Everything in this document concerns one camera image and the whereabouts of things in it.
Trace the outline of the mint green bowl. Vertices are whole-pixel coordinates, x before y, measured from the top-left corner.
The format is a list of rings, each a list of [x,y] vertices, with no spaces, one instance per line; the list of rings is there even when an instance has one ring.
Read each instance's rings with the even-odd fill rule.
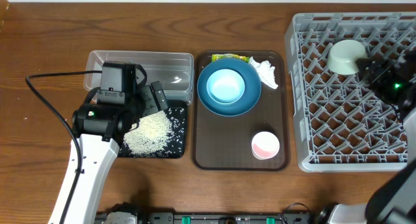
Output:
[[[359,71],[356,61],[360,58],[368,58],[365,46],[356,40],[342,40],[331,47],[326,66],[333,73],[352,75]]]

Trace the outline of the white tissue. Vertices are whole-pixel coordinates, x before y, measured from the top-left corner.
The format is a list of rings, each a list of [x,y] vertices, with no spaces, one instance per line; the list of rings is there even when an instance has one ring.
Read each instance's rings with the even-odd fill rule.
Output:
[[[274,75],[275,67],[268,60],[257,62],[253,57],[250,57],[249,65],[256,70],[262,83],[274,90],[278,88]]]

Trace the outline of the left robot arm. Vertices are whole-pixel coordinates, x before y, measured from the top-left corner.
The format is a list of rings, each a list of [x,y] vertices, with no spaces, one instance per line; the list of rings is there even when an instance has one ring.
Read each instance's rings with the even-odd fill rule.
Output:
[[[50,223],[93,223],[124,135],[140,119],[168,108],[161,83],[140,64],[105,62],[100,85],[73,113],[70,159]]]

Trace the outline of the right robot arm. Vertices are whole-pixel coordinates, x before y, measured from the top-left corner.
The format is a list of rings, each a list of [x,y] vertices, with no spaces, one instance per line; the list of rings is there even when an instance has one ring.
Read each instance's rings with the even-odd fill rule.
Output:
[[[415,223],[415,50],[391,62],[356,60],[358,74],[375,96],[395,111],[406,136],[406,164],[360,205],[332,203],[314,223]]]

